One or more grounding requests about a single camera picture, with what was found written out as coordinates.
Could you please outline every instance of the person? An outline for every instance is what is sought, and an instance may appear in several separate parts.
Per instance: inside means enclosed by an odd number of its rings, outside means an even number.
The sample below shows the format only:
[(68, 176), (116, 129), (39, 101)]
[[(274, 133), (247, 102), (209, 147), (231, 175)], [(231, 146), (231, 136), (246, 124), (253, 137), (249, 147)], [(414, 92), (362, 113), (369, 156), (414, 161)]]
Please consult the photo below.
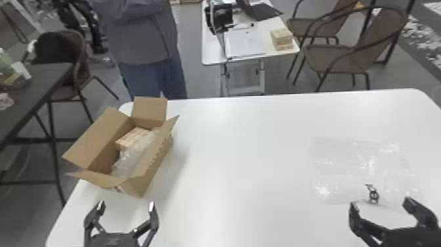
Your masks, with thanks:
[(132, 96), (186, 99), (169, 0), (91, 0)]
[(102, 36), (98, 21), (95, 18), (94, 10), (87, 0), (52, 0), (61, 22), (67, 29), (73, 29), (85, 37), (85, 32), (81, 28), (78, 19), (71, 9), (71, 5), (86, 19), (87, 25), (91, 30), (92, 51), (94, 54), (105, 54), (108, 48), (102, 44)]

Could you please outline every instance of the dark table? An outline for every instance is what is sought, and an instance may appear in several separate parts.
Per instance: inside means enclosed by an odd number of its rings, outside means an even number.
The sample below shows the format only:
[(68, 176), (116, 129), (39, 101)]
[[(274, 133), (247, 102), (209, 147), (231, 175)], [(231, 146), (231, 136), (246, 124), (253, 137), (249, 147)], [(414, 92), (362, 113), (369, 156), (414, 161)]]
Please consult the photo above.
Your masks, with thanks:
[[(54, 180), (46, 181), (0, 181), (1, 185), (44, 185), (55, 184), (62, 205), (65, 204), (64, 195), (60, 185), (58, 154), (56, 151), (56, 138), (54, 134), (52, 114), (49, 114), (50, 133), (47, 131), (43, 122), (37, 115), (37, 111), (50, 101), (51, 95), (65, 82), (68, 72), (72, 69), (72, 64), (40, 64), (27, 67), (32, 79), (30, 84), (22, 90), (9, 92), (10, 98), (15, 103), (12, 107), (0, 111), (0, 152), (7, 145), (21, 145), (34, 143), (49, 143), (52, 146), (52, 156), (54, 163)], [(49, 111), (52, 111), (52, 104), (48, 103)], [(27, 122), (36, 117), (43, 131), (45, 138), (18, 138), (18, 132)]]

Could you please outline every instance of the blue jeans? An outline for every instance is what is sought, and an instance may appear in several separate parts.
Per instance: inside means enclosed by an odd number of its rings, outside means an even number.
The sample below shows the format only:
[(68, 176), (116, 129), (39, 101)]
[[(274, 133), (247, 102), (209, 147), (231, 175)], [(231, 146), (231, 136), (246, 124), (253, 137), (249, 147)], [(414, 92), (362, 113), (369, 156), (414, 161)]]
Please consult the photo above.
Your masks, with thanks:
[(179, 52), (151, 64), (119, 64), (119, 70), (133, 100), (135, 96), (187, 99)]

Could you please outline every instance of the white table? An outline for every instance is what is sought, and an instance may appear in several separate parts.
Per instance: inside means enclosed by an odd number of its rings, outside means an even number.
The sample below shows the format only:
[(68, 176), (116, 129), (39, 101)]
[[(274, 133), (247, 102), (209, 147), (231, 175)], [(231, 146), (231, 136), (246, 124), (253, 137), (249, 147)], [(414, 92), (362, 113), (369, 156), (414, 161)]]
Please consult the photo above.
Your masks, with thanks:
[[(234, 0), (224, 0), (225, 3), (235, 3)], [(267, 5), (272, 6), (271, 2), (269, 0), (261, 0), (261, 3), (266, 3)], [(207, 3), (205, 0), (201, 4), (201, 14), (202, 14), (202, 46), (201, 46), (201, 55), (202, 55), (202, 64), (207, 66), (212, 65), (219, 65), (220, 68), (220, 86), (221, 86), (221, 96), (227, 95), (228, 93), (230, 95), (236, 95), (236, 94), (243, 94), (243, 93), (249, 93), (249, 92), (265, 92), (265, 74), (264, 74), (264, 58), (269, 58), (273, 56), (283, 56), (283, 55), (290, 55), (295, 54), (300, 51), (299, 46), (297, 43), (293, 40), (294, 48), (284, 50), (284, 51), (277, 51), (271, 40), (270, 32), (272, 30), (280, 29), (280, 28), (286, 28), (283, 20), (278, 16), (274, 18), (270, 18), (268, 20), (263, 20), (260, 22), (256, 22), (248, 15), (245, 14), (245, 12), (241, 12), (239, 14), (234, 14), (234, 24), (251, 24), (254, 23), (254, 27), (250, 28), (250, 32), (257, 32), (258, 36), (261, 37), (262, 45), (265, 51), (265, 54), (258, 55), (258, 56), (247, 56), (242, 58), (235, 58), (230, 61), (228, 61), (228, 66), (224, 66), (226, 62), (226, 57), (224, 55), (223, 49), (218, 41), (217, 36), (213, 35), (206, 23), (205, 20), (205, 13), (204, 8), (207, 6)], [(245, 88), (236, 88), (236, 89), (227, 89), (228, 85), (228, 67), (234, 66), (235, 62), (242, 62), (245, 61), (253, 61), (258, 64), (258, 69), (260, 70), (260, 84), (259, 86), (254, 87), (245, 87)]]
[[(154, 200), (160, 228), (151, 247), (366, 247), (348, 228), (348, 205), (325, 205), (311, 188), (315, 137), (399, 143), (441, 216), (441, 110), (420, 91), (171, 101), (168, 116), (176, 114), (175, 143), (144, 198), (79, 181), (47, 247), (82, 246), (83, 218), (99, 200), (111, 232), (139, 225)], [(360, 209), (387, 227), (415, 223), (404, 210)]]

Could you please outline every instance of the white cup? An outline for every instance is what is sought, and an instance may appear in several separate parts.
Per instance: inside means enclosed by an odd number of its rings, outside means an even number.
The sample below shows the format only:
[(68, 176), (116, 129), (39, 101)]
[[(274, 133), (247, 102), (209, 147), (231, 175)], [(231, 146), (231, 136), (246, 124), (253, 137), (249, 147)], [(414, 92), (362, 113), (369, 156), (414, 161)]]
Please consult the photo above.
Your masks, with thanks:
[(24, 76), (24, 79), (31, 79), (32, 76), (26, 67), (21, 62), (15, 62), (11, 64), (11, 67), (15, 70), (15, 72), (20, 73)]

